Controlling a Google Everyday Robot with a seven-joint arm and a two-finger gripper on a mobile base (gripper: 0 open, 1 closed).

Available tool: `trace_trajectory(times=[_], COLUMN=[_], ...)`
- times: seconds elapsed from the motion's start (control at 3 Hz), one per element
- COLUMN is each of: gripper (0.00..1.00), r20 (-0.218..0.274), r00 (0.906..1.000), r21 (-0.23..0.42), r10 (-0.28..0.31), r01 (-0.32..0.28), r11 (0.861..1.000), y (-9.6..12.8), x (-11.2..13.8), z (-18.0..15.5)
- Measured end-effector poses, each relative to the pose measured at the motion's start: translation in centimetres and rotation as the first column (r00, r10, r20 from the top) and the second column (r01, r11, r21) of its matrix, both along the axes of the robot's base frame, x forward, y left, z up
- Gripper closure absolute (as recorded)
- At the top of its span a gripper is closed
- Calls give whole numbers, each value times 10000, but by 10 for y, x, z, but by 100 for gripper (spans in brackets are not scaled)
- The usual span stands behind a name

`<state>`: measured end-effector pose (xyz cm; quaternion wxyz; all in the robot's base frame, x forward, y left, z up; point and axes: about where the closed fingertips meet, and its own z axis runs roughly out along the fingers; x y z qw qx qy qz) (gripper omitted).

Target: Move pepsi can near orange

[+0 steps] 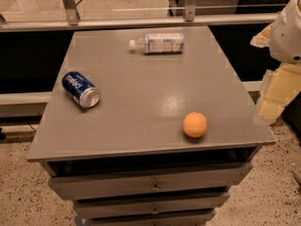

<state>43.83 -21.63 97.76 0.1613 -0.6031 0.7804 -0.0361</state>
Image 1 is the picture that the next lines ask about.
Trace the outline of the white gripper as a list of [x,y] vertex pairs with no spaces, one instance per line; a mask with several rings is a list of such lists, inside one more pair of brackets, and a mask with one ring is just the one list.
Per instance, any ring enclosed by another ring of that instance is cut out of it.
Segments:
[[286,62],[275,71],[266,71],[256,104],[255,123],[271,125],[301,92],[301,65],[294,65],[301,63],[300,0],[290,0],[273,25],[266,26],[251,39],[250,44],[258,48],[270,45],[270,56]]

